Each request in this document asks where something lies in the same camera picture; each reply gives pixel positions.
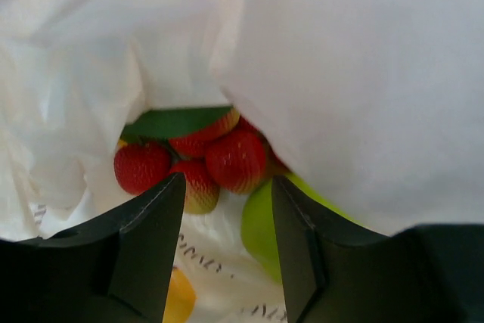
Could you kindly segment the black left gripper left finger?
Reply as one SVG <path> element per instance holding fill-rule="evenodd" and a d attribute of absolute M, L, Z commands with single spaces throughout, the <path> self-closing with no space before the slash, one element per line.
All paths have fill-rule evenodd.
<path fill-rule="evenodd" d="M 185 199 L 176 173 L 54 236 L 1 242 L 3 322 L 160 322 Z"/>

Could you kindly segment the banana print plastic bag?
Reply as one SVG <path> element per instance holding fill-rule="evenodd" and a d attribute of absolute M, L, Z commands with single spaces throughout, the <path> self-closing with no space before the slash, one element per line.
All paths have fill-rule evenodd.
<path fill-rule="evenodd" d="M 483 0 L 1 0 L 1 242 L 140 196 L 123 128 L 216 107 L 363 228 L 483 227 Z M 291 322 L 246 201 L 183 206 L 160 322 Z"/>

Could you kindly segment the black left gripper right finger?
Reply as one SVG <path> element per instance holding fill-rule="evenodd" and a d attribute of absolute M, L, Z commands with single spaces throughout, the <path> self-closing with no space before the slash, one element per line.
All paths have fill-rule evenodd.
<path fill-rule="evenodd" d="M 291 322 L 481 322 L 483 227 L 417 225 L 387 237 L 271 187 Z"/>

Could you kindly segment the red fake strawberry bunch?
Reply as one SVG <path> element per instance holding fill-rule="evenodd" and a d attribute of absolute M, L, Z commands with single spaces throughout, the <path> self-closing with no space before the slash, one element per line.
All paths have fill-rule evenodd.
<path fill-rule="evenodd" d="M 234 107 L 150 110 L 128 123 L 113 158 L 116 180 L 140 195 L 172 173 L 185 177 L 185 212 L 211 213 L 221 191 L 249 194 L 287 167 Z"/>

